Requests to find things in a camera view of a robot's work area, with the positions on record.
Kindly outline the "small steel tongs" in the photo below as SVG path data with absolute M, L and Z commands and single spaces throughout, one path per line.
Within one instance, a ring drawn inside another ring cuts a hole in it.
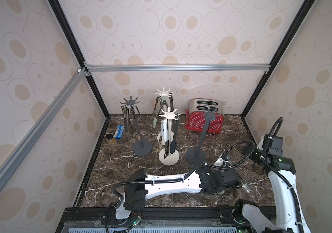
M 161 162 L 164 162 L 170 154 L 170 134 L 169 134 L 169 120 L 164 119 L 162 121 L 161 136 L 160 136 L 160 146 L 164 144 L 164 148 L 159 152 L 159 159 Z

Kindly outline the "dark grey rack back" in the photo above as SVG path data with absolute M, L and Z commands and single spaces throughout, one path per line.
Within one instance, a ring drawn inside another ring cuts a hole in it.
M 198 166 L 206 162 L 206 153 L 201 149 L 201 147 L 204 137 L 208 131 L 210 122 L 214 120 L 216 117 L 215 112 L 210 110 L 210 107 L 208 107 L 207 111 L 204 111 L 204 116 L 205 116 L 205 124 L 199 139 L 198 146 L 189 148 L 185 154 L 187 162 L 193 166 Z

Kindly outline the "thin steel tongs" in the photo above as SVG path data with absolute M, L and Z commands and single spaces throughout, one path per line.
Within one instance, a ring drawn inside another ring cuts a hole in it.
M 129 114 L 130 114 L 130 121 L 131 121 L 131 138 L 138 137 L 140 140 L 140 128 L 138 125 L 137 115 L 135 113 L 135 109 L 133 106 L 129 106 Z

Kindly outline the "green tongs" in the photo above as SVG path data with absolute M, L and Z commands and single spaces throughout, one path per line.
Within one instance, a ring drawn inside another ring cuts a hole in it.
M 157 119 L 159 117 L 159 114 L 161 113 L 161 110 L 167 111 L 169 105 L 167 103 L 167 98 L 166 97 L 157 97 L 156 98 L 156 103 L 155 103 L 155 107 L 152 113 L 153 116 L 153 129 L 156 128 L 156 124 L 157 124 Z

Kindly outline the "white utensil rack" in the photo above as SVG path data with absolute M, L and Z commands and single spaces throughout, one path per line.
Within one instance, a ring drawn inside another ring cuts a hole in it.
M 155 107 L 152 113 L 153 116 L 153 128 L 156 128 L 157 122 L 162 122 L 160 114 L 163 115 L 162 110 L 168 112 L 174 111 L 174 104 L 173 104 L 173 93 L 171 92 L 171 89 L 165 89 L 163 87 L 162 90 L 157 89 L 157 91 L 154 93 L 157 95 L 156 97 L 156 103 Z
M 167 110 L 161 110 L 162 114 L 159 116 L 162 117 L 161 121 L 161 130 L 158 137 L 158 141 L 163 144 L 165 147 L 159 152 L 159 160 L 163 165 L 172 166 L 175 165 L 180 158 L 180 154 L 177 150 L 177 131 L 179 120 L 175 114 L 175 110 L 171 111 L 170 107 Z M 172 123 L 176 122 L 175 129 L 172 129 Z

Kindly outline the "dark grey utensil rack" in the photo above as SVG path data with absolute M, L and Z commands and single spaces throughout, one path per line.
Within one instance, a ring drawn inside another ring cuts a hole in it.
M 125 132 L 130 139 L 137 137 L 137 141 L 133 144 L 133 153 L 140 157 L 146 156 L 152 150 L 152 143 L 143 139 L 141 136 L 137 118 L 140 117 L 142 120 L 144 120 L 144 118 L 137 107 L 137 104 L 140 102 L 137 102 L 138 98 L 133 100 L 132 96 L 130 96 L 130 99 L 128 100 L 126 98 L 123 99 L 124 102 L 120 104 L 122 104 L 121 109 L 124 118 Z

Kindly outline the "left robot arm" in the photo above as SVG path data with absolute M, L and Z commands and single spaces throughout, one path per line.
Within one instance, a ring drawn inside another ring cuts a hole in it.
M 248 144 L 248 153 L 239 162 L 230 165 L 228 153 L 241 144 Z M 206 162 L 184 174 L 157 176 L 146 174 L 144 169 L 136 171 L 125 182 L 115 184 L 111 190 L 118 196 L 115 206 L 117 220 L 127 219 L 133 211 L 145 207 L 145 201 L 175 193 L 216 194 L 226 189 L 241 185 L 236 167 L 243 164 L 255 151 L 256 144 L 246 140 L 234 144 L 222 154 L 221 166 L 209 165 Z

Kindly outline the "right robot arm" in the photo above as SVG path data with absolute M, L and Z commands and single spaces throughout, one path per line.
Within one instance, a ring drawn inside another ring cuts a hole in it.
M 238 224 L 249 223 L 257 233 L 309 233 L 296 187 L 296 168 L 292 159 L 283 156 L 283 138 L 277 133 L 283 118 L 276 120 L 258 146 L 250 146 L 244 154 L 267 174 L 274 193 L 276 222 L 266 217 L 254 203 L 239 199 L 233 219 Z

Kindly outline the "black tongs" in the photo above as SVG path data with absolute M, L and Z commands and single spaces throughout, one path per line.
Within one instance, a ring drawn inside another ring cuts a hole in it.
M 175 121 L 175 126 L 174 126 L 174 136 L 172 143 L 170 145 L 170 153 L 174 154 L 176 149 L 177 149 L 177 134 L 178 134 L 178 129 L 179 129 L 179 115 L 176 116 L 176 121 Z

